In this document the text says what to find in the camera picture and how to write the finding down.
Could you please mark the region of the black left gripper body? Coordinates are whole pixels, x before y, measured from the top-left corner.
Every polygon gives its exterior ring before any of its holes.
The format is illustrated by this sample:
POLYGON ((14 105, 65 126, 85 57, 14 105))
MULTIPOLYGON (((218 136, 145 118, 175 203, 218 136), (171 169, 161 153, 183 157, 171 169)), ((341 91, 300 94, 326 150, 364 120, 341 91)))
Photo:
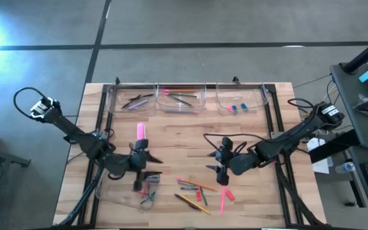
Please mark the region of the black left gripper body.
POLYGON ((146 168, 149 140, 139 139, 135 145, 129 144, 130 158, 129 158, 129 171, 135 172, 136 177, 133 184, 133 191, 138 192, 142 190, 142 183, 146 179, 146 173, 142 170, 146 168))

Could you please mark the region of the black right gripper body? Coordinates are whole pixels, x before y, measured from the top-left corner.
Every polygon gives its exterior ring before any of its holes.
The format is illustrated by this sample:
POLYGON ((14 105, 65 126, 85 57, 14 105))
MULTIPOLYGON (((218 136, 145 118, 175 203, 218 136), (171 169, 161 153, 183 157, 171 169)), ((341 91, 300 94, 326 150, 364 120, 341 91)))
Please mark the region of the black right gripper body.
POLYGON ((222 138, 222 143, 217 151, 222 152, 221 158, 216 158, 216 160, 221 164, 221 171, 217 173, 217 182, 220 185, 228 185, 229 184, 229 176, 227 174, 227 170, 229 168, 229 162, 234 157, 233 153, 233 141, 228 137, 222 138))

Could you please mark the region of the pink pen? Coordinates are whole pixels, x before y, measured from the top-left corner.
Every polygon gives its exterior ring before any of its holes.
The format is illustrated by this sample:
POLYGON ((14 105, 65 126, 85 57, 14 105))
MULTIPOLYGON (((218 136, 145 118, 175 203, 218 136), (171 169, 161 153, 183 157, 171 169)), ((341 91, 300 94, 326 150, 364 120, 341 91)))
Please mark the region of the pink pen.
POLYGON ((221 186, 221 198, 220 198, 220 214, 224 214, 224 206, 225 206, 225 197, 226 197, 226 186, 221 186))

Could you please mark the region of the grey pen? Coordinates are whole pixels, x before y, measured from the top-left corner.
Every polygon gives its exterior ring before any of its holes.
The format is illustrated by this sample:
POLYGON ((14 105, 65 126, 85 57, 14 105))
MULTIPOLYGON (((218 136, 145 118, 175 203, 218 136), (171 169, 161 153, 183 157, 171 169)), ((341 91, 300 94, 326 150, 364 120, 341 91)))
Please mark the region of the grey pen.
POLYGON ((146 105, 148 103, 148 100, 143 100, 141 102, 138 102, 134 105, 131 105, 127 108, 128 111, 132 111, 132 110, 136 110, 136 109, 139 109, 140 107, 146 105))

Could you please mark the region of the black pen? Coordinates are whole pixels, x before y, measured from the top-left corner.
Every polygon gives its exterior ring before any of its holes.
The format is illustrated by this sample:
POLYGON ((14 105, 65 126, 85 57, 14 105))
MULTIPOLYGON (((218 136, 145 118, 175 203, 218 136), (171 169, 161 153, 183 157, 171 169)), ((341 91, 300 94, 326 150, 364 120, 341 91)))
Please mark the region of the black pen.
POLYGON ((152 94, 147 94, 147 95, 137 95, 136 97, 134 97, 134 98, 130 98, 129 100, 130 100, 131 102, 133 102, 133 101, 136 101, 136 100, 138 100, 138 99, 146 98, 146 97, 151 97, 151 96, 154 96, 154 94, 152 93, 152 94))
POLYGON ((128 107, 132 102, 134 101, 137 101, 138 99, 140 99, 142 97, 142 95, 137 95, 136 97, 134 98, 130 98, 129 101, 124 105, 122 106, 122 109, 128 107))

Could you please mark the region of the green pencil pink eraser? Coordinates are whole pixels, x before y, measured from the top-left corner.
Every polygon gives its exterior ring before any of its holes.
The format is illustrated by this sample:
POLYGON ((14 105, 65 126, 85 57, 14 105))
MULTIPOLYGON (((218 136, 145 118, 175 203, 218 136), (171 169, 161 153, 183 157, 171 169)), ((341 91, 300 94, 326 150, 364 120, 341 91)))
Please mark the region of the green pencil pink eraser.
POLYGON ((190 98, 197 98, 197 95, 192 94, 186 94, 186 93, 164 93, 165 96, 184 96, 184 97, 190 97, 190 98))

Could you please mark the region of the pink stapler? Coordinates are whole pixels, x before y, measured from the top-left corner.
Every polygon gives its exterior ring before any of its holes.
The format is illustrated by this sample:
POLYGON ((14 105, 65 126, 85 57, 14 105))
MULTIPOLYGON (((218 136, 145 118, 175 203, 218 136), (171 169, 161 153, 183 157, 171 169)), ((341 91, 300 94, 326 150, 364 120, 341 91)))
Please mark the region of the pink stapler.
POLYGON ((137 140, 146 139, 146 127, 144 123, 137 124, 137 140))

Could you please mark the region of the green crayon white print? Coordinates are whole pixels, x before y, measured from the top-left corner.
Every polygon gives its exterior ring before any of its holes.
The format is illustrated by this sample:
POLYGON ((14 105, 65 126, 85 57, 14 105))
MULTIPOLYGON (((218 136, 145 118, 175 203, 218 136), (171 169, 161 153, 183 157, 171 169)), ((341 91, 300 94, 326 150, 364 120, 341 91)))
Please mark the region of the green crayon white print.
POLYGON ((203 199, 203 201, 204 201, 204 205, 205 205, 205 206, 207 206, 207 205, 208 205, 208 202, 207 202, 206 196, 205 196, 205 194, 204 194, 204 190, 203 190, 203 188, 202 188, 202 187, 199 187, 199 190, 200 190, 200 192, 201 192, 201 197, 202 197, 202 199, 203 199))

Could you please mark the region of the purple Paper Mate pen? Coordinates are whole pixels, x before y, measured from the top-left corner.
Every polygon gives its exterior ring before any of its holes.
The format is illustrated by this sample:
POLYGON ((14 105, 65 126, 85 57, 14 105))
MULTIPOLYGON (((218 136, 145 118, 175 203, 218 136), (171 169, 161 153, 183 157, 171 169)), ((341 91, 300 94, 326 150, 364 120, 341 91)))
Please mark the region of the purple Paper Mate pen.
POLYGON ((186 203, 192 209, 197 210, 197 211, 201 211, 201 209, 197 205, 195 205, 194 203, 190 202, 188 199, 185 199, 182 195, 180 195, 180 194, 174 194, 174 196, 176 198, 178 198, 179 200, 183 201, 184 203, 186 203))

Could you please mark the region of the yellow pencil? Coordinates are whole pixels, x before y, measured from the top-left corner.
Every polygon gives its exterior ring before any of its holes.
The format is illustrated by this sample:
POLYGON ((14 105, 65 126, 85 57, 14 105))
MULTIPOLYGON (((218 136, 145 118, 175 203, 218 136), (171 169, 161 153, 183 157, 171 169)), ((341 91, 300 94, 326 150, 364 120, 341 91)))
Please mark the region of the yellow pencil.
POLYGON ((200 209, 201 209, 201 211, 202 212, 204 212, 204 213, 207 213, 207 214, 210 214, 210 212, 207 210, 207 209, 205 209, 205 208, 203 208, 202 206, 200 206, 200 205, 198 205, 198 204, 196 204, 195 202, 193 202, 193 201, 191 201, 190 199, 188 199, 190 202, 192 202, 192 203, 194 203, 195 205, 197 205, 200 209))

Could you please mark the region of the white paper sheet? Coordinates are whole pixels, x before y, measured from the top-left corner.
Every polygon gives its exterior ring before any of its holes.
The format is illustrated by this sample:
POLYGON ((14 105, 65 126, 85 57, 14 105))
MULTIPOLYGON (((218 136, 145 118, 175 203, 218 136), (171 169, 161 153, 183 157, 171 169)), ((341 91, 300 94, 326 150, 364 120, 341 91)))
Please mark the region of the white paper sheet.
MULTIPOLYGON (((317 137, 311 138, 307 143, 307 150, 308 151, 313 150, 317 147, 324 145, 324 143, 325 143, 324 139, 319 139, 317 137)), ((315 173, 329 174, 330 173, 329 167, 331 166, 330 162, 331 160, 328 157, 326 159, 320 160, 319 162, 313 163, 312 164, 313 171, 315 173)))

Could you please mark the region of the black metal strut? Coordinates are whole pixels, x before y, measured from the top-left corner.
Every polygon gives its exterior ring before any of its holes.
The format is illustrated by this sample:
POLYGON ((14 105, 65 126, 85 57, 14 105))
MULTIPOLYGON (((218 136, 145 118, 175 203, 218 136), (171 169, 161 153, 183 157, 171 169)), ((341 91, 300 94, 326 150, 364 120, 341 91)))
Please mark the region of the black metal strut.
POLYGON ((309 151, 310 160, 314 164, 326 159, 335 153, 344 151, 352 146, 359 146, 357 134, 354 130, 350 130, 343 134, 339 134, 336 138, 324 143, 323 145, 309 151))

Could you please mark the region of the clear water bottle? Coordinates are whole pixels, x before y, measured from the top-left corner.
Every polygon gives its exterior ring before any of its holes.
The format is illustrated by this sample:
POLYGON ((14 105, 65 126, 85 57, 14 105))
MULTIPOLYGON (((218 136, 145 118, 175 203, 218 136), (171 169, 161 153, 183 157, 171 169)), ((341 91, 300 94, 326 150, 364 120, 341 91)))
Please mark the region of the clear water bottle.
POLYGON ((355 170, 356 169, 355 169, 355 165, 353 162, 345 162, 335 167, 335 172, 338 174, 352 173, 355 170))

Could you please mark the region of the black aluminium table frame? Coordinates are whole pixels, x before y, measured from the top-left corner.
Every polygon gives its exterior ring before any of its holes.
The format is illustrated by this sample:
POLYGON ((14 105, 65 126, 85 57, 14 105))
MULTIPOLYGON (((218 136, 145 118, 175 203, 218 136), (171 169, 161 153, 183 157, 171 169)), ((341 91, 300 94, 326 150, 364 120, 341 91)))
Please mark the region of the black aluminium table frame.
POLYGON ((217 110, 215 90, 206 93, 204 109, 197 115, 169 114, 156 110, 150 117, 112 118, 105 111, 106 85, 92 83, 84 90, 77 126, 92 131, 94 127, 111 128, 111 142, 120 153, 128 151, 135 141, 136 125, 143 122, 149 139, 150 153, 163 164, 148 164, 148 169, 160 171, 161 180, 157 199, 149 211, 141 211, 98 199, 92 195, 74 226, 86 229, 261 229, 285 227, 281 197, 275 174, 270 164, 251 169, 240 176, 231 176, 229 189, 235 200, 225 197, 224 214, 220 214, 221 188, 215 173, 207 168, 214 164, 208 157, 220 135, 231 134, 233 141, 256 142, 271 132, 287 130, 298 124, 298 109, 288 104, 293 97, 288 82, 270 85, 275 94, 269 96, 268 107, 246 115, 223 116, 217 110), (197 201, 196 190, 181 190, 177 178, 217 189, 203 188, 208 205, 197 201), (192 209, 174 194, 181 194, 207 209, 210 214, 192 209))

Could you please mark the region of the black monitor mount pole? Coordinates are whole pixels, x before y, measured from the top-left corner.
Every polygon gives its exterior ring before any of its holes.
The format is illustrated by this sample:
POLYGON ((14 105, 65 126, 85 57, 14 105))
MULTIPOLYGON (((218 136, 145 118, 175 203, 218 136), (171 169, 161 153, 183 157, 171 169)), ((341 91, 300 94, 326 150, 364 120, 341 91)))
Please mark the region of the black monitor mount pole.
POLYGON ((348 64, 344 65, 342 68, 344 72, 350 74, 356 71, 359 67, 361 67, 368 60, 368 48, 362 51, 358 56, 352 59, 348 64))

